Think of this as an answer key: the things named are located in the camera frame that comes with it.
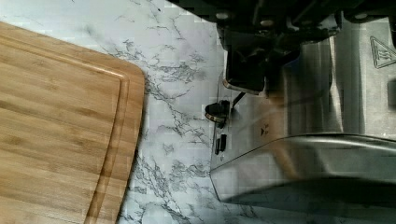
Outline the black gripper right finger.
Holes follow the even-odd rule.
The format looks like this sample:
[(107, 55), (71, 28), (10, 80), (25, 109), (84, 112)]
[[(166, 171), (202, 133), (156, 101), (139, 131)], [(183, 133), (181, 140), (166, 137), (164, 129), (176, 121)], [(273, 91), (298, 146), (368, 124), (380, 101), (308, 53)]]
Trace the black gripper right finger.
[(353, 23), (366, 23), (387, 18), (393, 47), (396, 47), (396, 0), (351, 0), (357, 5), (344, 9), (344, 18)]

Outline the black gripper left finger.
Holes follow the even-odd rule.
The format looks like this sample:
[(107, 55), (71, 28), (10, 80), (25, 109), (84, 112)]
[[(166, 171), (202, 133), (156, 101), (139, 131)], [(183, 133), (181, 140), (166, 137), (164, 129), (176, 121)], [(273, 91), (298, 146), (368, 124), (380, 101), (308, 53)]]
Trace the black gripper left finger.
[(264, 86), (267, 78), (275, 76), (283, 64), (299, 55), (299, 27), (290, 17), (264, 17), (252, 21), (231, 13), (224, 13), (221, 18), (218, 13), (216, 24), (220, 43), (226, 52), (229, 48), (265, 51)]

